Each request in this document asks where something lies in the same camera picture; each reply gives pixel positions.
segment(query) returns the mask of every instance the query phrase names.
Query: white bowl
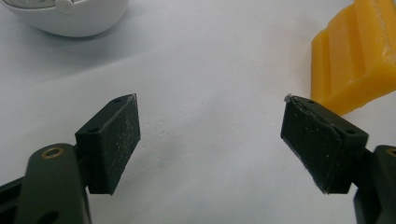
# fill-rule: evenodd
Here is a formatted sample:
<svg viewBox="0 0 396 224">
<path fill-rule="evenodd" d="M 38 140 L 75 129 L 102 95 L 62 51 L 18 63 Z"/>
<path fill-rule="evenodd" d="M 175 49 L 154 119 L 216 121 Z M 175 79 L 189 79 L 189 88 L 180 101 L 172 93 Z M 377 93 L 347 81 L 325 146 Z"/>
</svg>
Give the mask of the white bowl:
<svg viewBox="0 0 396 224">
<path fill-rule="evenodd" d="M 6 3 L 6 0 L 0 1 L 15 15 L 38 29 L 73 37 L 102 33 L 113 26 L 128 7 L 128 0 L 80 0 L 73 3 L 72 8 L 20 8 Z"/>
</svg>

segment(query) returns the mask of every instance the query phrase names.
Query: white table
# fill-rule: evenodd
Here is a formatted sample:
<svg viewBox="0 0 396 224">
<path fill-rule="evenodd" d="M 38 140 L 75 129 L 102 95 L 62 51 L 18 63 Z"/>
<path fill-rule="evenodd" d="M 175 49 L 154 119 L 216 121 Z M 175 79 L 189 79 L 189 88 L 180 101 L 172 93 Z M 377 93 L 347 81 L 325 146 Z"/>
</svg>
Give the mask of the white table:
<svg viewBox="0 0 396 224">
<path fill-rule="evenodd" d="M 310 41 L 351 0 L 131 0 L 109 31 L 71 39 L 0 7 L 0 185 L 111 99 L 137 93 L 142 140 L 101 223 L 356 223 L 280 139 L 283 98 L 309 97 Z M 346 119 L 396 145 L 396 94 Z"/>
</svg>

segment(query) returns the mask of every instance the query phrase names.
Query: groove on yellow block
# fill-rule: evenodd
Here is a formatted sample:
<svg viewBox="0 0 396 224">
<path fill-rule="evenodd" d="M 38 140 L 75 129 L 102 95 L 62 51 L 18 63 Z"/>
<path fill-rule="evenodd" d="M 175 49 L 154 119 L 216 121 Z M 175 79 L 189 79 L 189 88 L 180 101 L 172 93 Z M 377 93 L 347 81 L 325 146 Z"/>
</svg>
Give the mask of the groove on yellow block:
<svg viewBox="0 0 396 224">
<path fill-rule="evenodd" d="M 332 91 L 341 91 L 364 74 L 361 41 L 355 8 L 346 7 L 328 26 Z"/>
<path fill-rule="evenodd" d="M 312 41 L 311 98 L 319 100 L 331 94 L 329 36 L 321 31 Z"/>
<path fill-rule="evenodd" d="M 312 42 L 311 97 L 344 115 L 395 90 L 394 2 L 355 0 Z"/>
</svg>

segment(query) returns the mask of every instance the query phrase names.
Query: bolt hole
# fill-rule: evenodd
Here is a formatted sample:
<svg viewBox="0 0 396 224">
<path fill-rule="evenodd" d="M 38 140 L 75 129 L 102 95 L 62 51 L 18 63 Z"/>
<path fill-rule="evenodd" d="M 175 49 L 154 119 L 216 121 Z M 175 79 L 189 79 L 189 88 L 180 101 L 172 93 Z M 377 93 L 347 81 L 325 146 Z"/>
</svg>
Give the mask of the bolt hole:
<svg viewBox="0 0 396 224">
<path fill-rule="evenodd" d="M 53 159 L 53 158 L 55 158 L 55 157 L 58 157 L 58 156 L 60 156 L 62 153 L 64 153 L 64 149 L 63 149 L 63 148 L 61 148 L 61 147 L 52 147 L 52 148 L 49 148 L 49 149 L 45 150 L 45 151 L 41 154 L 41 157 L 42 157 L 43 159 L 48 160 L 48 159 Z"/>
<path fill-rule="evenodd" d="M 93 128 L 88 130 L 89 133 L 96 133 L 97 131 L 99 131 L 99 128 Z"/>
<path fill-rule="evenodd" d="M 388 154 L 392 157 L 396 157 L 396 148 L 388 149 Z"/>
<path fill-rule="evenodd" d="M 353 131 L 353 130 L 346 130 L 346 132 L 350 133 L 350 134 L 355 134 L 355 131 Z"/>
<path fill-rule="evenodd" d="M 59 218 L 59 212 L 57 211 L 48 212 L 46 215 L 42 216 L 37 221 L 37 224 L 51 224 L 54 223 L 58 218 Z"/>
</svg>

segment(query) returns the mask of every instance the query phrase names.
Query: yellow block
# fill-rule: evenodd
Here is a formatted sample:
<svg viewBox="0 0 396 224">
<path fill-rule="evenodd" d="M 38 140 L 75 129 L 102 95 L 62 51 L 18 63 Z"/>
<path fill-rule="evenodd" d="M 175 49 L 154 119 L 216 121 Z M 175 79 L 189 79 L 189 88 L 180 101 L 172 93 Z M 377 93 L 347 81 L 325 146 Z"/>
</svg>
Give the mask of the yellow block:
<svg viewBox="0 0 396 224">
<path fill-rule="evenodd" d="M 344 115 L 396 90 L 393 0 L 355 0 L 312 41 L 311 98 Z"/>
</svg>

